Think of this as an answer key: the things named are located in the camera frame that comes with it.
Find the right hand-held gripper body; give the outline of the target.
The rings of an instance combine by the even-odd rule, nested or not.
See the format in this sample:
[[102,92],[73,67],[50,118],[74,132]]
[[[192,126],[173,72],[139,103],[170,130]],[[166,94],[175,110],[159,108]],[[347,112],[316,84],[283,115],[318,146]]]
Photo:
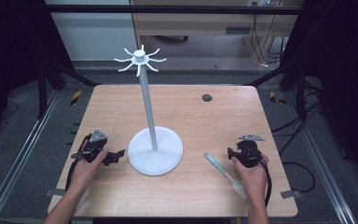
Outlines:
[[240,152],[240,162],[246,168],[253,168],[257,164],[266,167],[265,160],[262,158],[261,151],[258,149],[256,141],[261,140],[261,137],[255,137],[253,134],[239,136],[240,142],[237,143],[237,148]]

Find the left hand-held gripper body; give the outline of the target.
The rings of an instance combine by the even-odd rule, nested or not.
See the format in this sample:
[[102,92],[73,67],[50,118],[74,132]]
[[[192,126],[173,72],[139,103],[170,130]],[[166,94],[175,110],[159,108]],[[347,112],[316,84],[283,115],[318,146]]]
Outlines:
[[103,150],[107,140],[107,134],[95,129],[83,139],[77,153],[72,154],[71,158],[74,160],[84,158],[87,162],[92,162]]

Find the white hook stand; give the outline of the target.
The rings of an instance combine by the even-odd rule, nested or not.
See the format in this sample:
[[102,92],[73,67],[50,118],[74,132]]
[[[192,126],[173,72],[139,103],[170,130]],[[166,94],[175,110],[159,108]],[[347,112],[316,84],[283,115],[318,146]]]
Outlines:
[[158,69],[154,68],[150,62],[162,63],[164,59],[153,59],[159,49],[152,53],[147,53],[144,45],[134,52],[129,52],[127,49],[125,51],[130,55],[130,58],[116,59],[116,62],[129,62],[130,64],[119,69],[119,72],[127,71],[132,66],[137,67],[136,76],[140,80],[148,124],[146,128],[142,129],[130,140],[128,158],[131,166],[140,174],[147,176],[166,175],[183,158],[184,144],[178,133],[167,127],[156,126],[154,121],[147,68],[157,72]]

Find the person's right hand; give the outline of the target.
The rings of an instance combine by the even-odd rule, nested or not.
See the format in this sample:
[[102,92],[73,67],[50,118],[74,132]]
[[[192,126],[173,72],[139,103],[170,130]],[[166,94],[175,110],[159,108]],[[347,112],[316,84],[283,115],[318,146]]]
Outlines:
[[258,163],[255,167],[247,168],[237,158],[232,158],[231,161],[240,175],[242,186],[249,201],[263,203],[268,179],[264,167]]

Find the person's left hand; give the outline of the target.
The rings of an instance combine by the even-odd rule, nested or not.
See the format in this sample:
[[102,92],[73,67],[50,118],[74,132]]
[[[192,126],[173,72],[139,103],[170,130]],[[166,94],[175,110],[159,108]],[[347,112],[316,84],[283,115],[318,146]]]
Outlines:
[[96,176],[106,156],[107,150],[103,149],[91,162],[86,161],[84,158],[80,159],[72,174],[69,190],[84,191],[90,181]]

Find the yellow black tape marker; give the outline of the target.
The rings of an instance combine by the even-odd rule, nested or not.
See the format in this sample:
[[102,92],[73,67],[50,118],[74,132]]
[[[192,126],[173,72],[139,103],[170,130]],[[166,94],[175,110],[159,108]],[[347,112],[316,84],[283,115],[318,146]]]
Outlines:
[[274,103],[277,103],[277,104],[280,104],[280,105],[286,105],[285,100],[282,100],[282,99],[280,100],[280,99],[276,98],[276,95],[275,95],[274,91],[271,91],[269,93],[269,99],[270,99],[271,102],[274,102]]
[[76,104],[77,104],[77,101],[78,101],[78,99],[79,99],[81,93],[82,93],[82,90],[77,90],[77,91],[75,91],[70,105],[76,105]]

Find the white cabinet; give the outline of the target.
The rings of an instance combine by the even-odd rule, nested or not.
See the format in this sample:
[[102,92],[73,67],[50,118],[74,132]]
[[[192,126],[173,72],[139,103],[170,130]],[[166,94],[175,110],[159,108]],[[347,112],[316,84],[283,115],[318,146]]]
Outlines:
[[112,61],[137,49],[129,13],[52,13],[72,61]]

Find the metal floor rail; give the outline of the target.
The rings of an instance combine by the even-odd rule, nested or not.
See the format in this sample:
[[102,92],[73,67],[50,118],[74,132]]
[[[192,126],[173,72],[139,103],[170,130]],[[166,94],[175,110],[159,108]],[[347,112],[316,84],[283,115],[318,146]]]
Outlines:
[[[306,93],[306,95],[308,96],[299,100],[299,103],[305,103],[305,110],[310,109],[313,104],[319,104],[316,100],[316,96],[310,95],[309,93]],[[287,98],[288,104],[294,116],[299,115],[299,112],[297,112],[297,104],[299,103],[297,102],[294,94],[291,92],[285,92],[284,96]],[[310,155],[310,160],[317,171],[319,179],[337,215],[339,223],[358,224],[342,193],[342,190],[338,186],[337,181],[331,172],[331,169],[328,167],[327,161],[324,159],[319,147],[317,146],[316,140],[311,134],[308,126],[309,123],[309,121],[304,121],[303,128],[300,129],[300,133]]]
[[5,176],[5,179],[3,180],[3,183],[0,185],[0,213],[17,180],[19,179],[24,165],[26,164],[29,156],[33,152],[34,146],[37,143],[40,134],[43,132],[51,115],[51,112],[57,104],[60,95],[61,91],[52,91],[51,96],[48,99],[47,109],[36,120],[34,127],[28,134],[26,141],[22,145],[21,150],[16,157],[16,160],[14,160],[14,162],[12,163],[10,169]]

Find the black frame strut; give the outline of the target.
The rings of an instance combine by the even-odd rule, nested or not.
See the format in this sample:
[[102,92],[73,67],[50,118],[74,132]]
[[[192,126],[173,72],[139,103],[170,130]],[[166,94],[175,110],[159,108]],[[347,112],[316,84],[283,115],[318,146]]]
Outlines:
[[56,61],[42,62],[37,68],[39,118],[42,118],[48,110],[46,80],[48,80],[54,90],[62,90],[65,86],[62,74],[66,74],[89,87],[96,87],[99,85],[98,82],[83,77],[82,75],[78,74],[74,68],[70,68],[69,66],[63,65],[62,63],[58,63]]
[[247,83],[247,86],[257,87],[277,75],[283,75],[279,84],[281,90],[287,91],[296,85],[296,112],[302,120],[305,120],[305,70],[299,63],[282,63],[278,68],[266,75]]

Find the black horizontal frame bar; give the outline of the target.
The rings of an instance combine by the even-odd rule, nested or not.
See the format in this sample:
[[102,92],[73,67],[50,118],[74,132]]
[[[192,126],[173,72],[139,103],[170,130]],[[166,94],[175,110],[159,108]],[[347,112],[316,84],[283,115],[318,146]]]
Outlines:
[[49,12],[64,13],[164,13],[164,14],[247,14],[300,15],[303,7],[215,7],[215,6],[124,6],[124,5],[45,5]]

